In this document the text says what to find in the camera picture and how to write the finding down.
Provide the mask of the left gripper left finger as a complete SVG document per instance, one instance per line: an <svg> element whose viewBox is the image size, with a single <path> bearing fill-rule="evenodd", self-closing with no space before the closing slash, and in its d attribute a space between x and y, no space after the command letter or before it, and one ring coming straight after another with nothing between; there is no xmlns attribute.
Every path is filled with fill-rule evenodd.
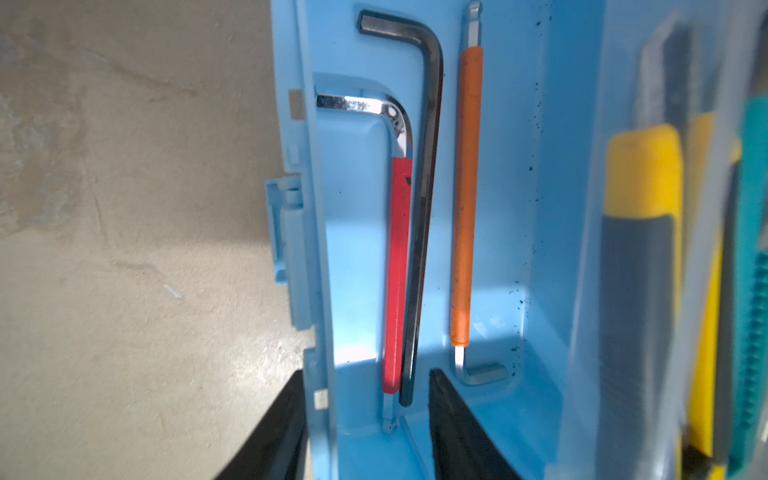
<svg viewBox="0 0 768 480"><path fill-rule="evenodd" d="M303 479L307 442L305 389L299 369L216 479Z"/></svg>

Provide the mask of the orange handled hex key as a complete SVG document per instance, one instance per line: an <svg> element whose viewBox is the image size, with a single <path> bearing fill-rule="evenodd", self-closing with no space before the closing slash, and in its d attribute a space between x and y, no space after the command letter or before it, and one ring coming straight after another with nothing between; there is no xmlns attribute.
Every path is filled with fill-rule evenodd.
<svg viewBox="0 0 768 480"><path fill-rule="evenodd" d="M470 344L474 236L478 185L484 50L482 3L471 1L463 17L457 93L450 342L454 373L469 386L501 381L508 371L500 363L478 367L466 364Z"/></svg>

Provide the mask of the long black hex key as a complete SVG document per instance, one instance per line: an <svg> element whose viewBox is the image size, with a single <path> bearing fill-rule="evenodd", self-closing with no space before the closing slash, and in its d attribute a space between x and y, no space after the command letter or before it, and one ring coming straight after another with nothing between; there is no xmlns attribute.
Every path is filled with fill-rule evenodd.
<svg viewBox="0 0 768 480"><path fill-rule="evenodd" d="M408 290L405 300L404 354L401 371L399 403L408 408L414 397L415 373L425 273L428 236L434 189L434 173L441 113L444 78L442 47L437 35L426 25L415 20L364 9L358 17L358 31L406 42L418 47L424 58L424 122L420 144L421 166L417 180L416 208L410 241Z"/></svg>

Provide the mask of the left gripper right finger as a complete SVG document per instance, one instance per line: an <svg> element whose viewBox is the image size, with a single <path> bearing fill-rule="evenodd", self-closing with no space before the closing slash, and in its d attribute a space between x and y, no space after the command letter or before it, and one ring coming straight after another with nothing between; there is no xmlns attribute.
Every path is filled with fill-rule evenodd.
<svg viewBox="0 0 768 480"><path fill-rule="evenodd" d="M441 369L429 373L428 408L437 479L521 479Z"/></svg>

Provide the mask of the yellow black utility knife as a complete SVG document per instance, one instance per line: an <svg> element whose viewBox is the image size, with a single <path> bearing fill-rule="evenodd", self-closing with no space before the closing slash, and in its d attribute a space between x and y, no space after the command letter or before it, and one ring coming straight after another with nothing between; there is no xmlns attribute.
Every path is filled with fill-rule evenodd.
<svg viewBox="0 0 768 480"><path fill-rule="evenodd" d="M595 475L642 479L681 303L683 246L700 203L714 115L698 33L668 16L639 53L630 130L606 151L599 293ZM722 479L733 423L734 210L742 146L732 146L691 397L669 479Z"/></svg>

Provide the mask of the teal utility knife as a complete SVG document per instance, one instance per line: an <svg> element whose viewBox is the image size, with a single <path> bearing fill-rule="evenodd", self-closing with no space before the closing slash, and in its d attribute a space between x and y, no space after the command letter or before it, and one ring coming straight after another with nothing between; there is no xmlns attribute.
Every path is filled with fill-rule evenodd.
<svg viewBox="0 0 768 480"><path fill-rule="evenodd" d="M747 102L735 217L734 423L729 477L754 457L767 384L767 96Z"/></svg>

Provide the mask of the light blue plastic toolbox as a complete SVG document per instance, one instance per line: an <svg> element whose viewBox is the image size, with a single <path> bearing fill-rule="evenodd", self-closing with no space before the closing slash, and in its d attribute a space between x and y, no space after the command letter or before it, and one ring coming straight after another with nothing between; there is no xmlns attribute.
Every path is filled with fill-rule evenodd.
<svg viewBox="0 0 768 480"><path fill-rule="evenodd" d="M640 50L670 15L698 33L702 92L714 115L700 203L683 246L681 303L646 476L665 473L691 397L732 146L747 102L767 96L763 1L479 1L484 50L469 367L457 379L450 296L459 56L471 1L274 1L275 91L286 176L266 185L275 279L291 320L312 330L303 355L317 479L437 479L429 373L441 369L521 479L595 475L599 293L606 151L630 130ZM424 58L362 34L364 9L438 37L444 78L414 397L395 395L382 430L391 142L377 116L316 107L323 94L394 97L413 136L409 250L421 166Z"/></svg>

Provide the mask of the red handled hex key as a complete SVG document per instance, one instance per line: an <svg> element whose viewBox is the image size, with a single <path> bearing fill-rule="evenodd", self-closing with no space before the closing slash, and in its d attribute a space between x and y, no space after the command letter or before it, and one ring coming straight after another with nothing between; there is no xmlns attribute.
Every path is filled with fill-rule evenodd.
<svg viewBox="0 0 768 480"><path fill-rule="evenodd" d="M405 323L405 297L409 256L413 136L404 107L392 96L323 94L316 107L379 117L391 142L388 181L387 270L384 336L382 347L382 430L391 434L397 427L395 395L400 390Z"/></svg>

